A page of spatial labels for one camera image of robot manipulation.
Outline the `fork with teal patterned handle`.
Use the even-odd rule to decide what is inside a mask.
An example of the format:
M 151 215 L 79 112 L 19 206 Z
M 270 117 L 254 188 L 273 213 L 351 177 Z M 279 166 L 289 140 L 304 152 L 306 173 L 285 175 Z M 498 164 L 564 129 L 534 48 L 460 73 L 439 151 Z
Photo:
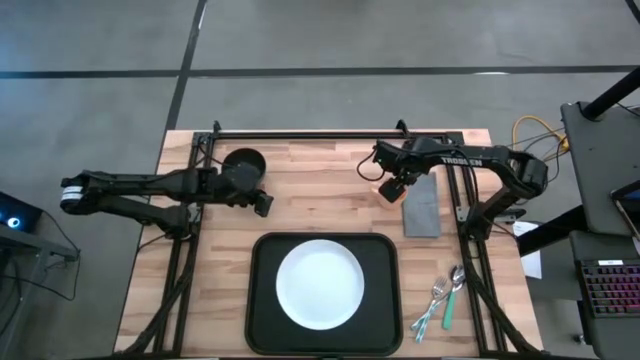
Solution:
M 436 279 L 431 289 L 431 302 L 427 310 L 410 326 L 412 331 L 416 332 L 415 342 L 421 343 L 426 332 L 427 322 L 436 306 L 442 301 L 448 280 L 440 276 Z

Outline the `blue-lit computer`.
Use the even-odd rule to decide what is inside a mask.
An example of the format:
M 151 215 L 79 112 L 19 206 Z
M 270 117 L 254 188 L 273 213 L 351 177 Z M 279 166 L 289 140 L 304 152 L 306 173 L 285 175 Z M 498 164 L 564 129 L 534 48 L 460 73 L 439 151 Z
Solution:
M 43 210 L 0 192 L 0 224 L 10 229 L 34 233 Z

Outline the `black stand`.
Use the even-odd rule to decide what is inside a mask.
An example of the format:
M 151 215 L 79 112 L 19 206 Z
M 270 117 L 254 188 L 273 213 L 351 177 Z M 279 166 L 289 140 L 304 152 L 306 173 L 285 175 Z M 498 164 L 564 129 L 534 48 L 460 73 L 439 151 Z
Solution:
M 20 283 L 29 284 L 36 288 L 46 290 L 56 296 L 66 300 L 73 301 L 76 298 L 77 293 L 77 280 L 80 272 L 80 250 L 71 243 L 72 247 L 63 246 L 52 241 L 46 240 L 40 236 L 24 233 L 18 230 L 13 230 L 9 227 L 0 225 L 0 243 L 7 243 L 8 245 L 14 245 L 17 248 L 26 249 L 31 251 L 36 256 L 35 264 L 33 265 L 33 272 L 28 278 L 20 276 L 8 276 L 0 275 L 0 278 L 7 278 L 16 280 Z M 43 272 L 47 267 L 46 261 L 51 256 L 60 256 L 65 262 L 77 262 L 76 276 L 74 279 L 74 287 L 69 296 L 62 292 L 55 290 L 54 288 L 46 286 L 43 282 L 37 281 L 36 277 L 40 272 Z

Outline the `laptop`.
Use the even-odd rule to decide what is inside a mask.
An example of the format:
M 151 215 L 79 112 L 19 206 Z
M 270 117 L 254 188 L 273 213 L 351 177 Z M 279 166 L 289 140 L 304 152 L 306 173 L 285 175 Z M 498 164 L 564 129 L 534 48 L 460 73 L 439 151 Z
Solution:
M 630 229 L 640 241 L 640 180 L 611 192 L 611 199 Z

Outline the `black bowl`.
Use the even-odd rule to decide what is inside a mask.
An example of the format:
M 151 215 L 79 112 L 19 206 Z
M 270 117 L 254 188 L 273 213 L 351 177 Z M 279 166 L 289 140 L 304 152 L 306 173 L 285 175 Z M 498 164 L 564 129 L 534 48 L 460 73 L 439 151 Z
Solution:
M 234 150 L 223 160 L 222 175 L 241 192 L 260 189 L 265 173 L 264 156 L 252 148 Z

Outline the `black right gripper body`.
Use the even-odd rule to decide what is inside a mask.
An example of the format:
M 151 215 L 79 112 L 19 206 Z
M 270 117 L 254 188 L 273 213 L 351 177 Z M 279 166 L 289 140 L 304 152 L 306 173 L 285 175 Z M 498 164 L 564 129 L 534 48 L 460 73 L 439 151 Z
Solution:
M 390 167 L 395 182 L 403 186 L 411 186 L 416 183 L 417 179 L 425 173 L 425 166 L 418 163 L 395 163 Z

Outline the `black aluminium table frame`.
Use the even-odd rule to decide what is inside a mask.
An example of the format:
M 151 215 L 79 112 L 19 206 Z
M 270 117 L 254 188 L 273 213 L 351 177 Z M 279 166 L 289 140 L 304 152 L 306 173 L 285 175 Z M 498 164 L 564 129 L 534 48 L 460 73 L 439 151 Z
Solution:
M 385 209 L 373 199 L 372 183 L 361 179 L 356 165 L 372 150 L 376 138 L 401 136 L 398 130 L 360 131 L 224 130 L 215 141 L 214 157 L 222 160 L 241 147 L 254 147 L 267 160 L 266 191 L 275 200 L 269 216 L 239 207 L 206 206 L 187 306 L 182 347 L 169 355 L 183 357 L 255 356 L 246 343 L 245 316 L 251 253 L 255 242 L 270 232 L 376 232 L 394 242 L 399 260 L 399 279 L 404 336 L 397 357 L 478 355 L 471 300 L 480 306 L 487 347 L 497 349 L 488 309 L 469 296 L 468 287 L 457 294 L 451 330 L 441 329 L 442 310 L 428 325 L 424 342 L 416 344 L 409 326 L 426 309 L 429 290 L 438 276 L 461 262 L 460 241 L 454 209 L 468 207 L 473 189 L 466 190 L 460 168 L 439 166 L 437 177 L 442 234 L 436 239 L 406 238 L 402 209 Z M 542 341 L 515 241 L 492 233 L 480 248 L 470 243 L 472 256 L 489 256 L 497 299 L 511 322 L 538 349 Z M 179 255 L 181 270 L 188 243 L 172 247 L 164 240 L 149 245 L 136 256 L 114 352 L 133 344 L 160 307 L 170 257 Z

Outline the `white round plate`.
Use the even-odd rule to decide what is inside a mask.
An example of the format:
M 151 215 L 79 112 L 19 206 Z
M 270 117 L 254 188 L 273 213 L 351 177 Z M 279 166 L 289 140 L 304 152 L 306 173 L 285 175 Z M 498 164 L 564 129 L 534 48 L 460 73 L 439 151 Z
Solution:
M 305 241 L 290 250 L 276 274 L 276 297 L 297 325 L 326 331 L 345 324 L 359 309 L 364 270 L 344 245 L 328 239 Z

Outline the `dark grey cart top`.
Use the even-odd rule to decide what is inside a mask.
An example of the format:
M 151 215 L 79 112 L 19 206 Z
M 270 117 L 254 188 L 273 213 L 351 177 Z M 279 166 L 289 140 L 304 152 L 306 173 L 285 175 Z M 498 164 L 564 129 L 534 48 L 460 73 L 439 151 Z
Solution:
M 588 229 L 629 236 L 611 193 L 640 180 L 640 117 L 615 107 L 594 122 L 579 103 L 562 105 L 561 117 Z

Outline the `white paper sheet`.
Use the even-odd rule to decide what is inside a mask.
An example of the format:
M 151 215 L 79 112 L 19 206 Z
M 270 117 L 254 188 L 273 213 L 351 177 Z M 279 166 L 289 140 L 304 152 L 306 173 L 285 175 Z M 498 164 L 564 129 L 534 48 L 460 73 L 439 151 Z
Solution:
M 516 236 L 523 235 L 526 232 L 532 231 L 538 227 L 538 224 L 525 222 L 525 221 L 516 221 L 513 225 L 513 231 Z M 533 252 L 529 255 L 521 257 L 521 264 L 524 270 L 524 275 L 529 278 L 539 279 L 543 278 L 542 276 L 542 264 L 541 264 L 541 255 L 539 251 Z

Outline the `black diagonal bar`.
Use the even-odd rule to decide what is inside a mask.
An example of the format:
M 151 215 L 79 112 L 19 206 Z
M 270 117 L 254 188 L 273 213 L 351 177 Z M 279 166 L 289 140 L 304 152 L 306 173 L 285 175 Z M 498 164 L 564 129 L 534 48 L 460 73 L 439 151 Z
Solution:
M 565 239 L 572 231 L 587 231 L 585 212 L 579 205 L 533 230 L 516 237 L 521 257 Z

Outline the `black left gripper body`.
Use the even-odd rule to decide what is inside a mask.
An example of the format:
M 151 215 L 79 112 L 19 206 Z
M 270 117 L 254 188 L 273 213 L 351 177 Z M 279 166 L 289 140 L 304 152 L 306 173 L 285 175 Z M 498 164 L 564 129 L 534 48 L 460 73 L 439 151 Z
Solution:
M 199 171 L 199 201 L 228 206 L 254 205 L 259 198 L 261 170 L 247 162 L 240 162 L 223 170 Z

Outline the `black tray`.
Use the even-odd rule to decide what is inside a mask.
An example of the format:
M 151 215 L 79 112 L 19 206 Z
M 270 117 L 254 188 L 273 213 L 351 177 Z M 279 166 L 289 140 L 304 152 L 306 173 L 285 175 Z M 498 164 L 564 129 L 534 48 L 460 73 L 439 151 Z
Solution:
M 276 274 L 286 254 L 312 239 L 347 247 L 364 270 L 364 298 L 343 325 L 314 331 L 303 328 L 282 310 L 276 297 Z M 272 232 L 252 250 L 245 340 L 256 353 L 270 356 L 387 356 L 402 342 L 402 306 L 397 250 L 379 233 Z

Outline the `backlit keyboard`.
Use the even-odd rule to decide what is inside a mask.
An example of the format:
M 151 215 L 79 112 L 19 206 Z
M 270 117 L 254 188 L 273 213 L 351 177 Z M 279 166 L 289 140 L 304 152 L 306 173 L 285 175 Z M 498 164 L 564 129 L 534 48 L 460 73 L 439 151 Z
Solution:
M 581 260 L 577 272 L 595 318 L 640 318 L 640 260 Z

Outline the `black pole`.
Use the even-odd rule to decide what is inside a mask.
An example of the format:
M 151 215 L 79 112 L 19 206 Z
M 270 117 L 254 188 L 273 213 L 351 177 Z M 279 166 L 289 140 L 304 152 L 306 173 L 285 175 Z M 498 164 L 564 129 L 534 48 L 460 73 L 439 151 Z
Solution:
M 640 87 L 640 66 L 629 72 L 621 80 L 581 109 L 582 115 L 593 122 Z

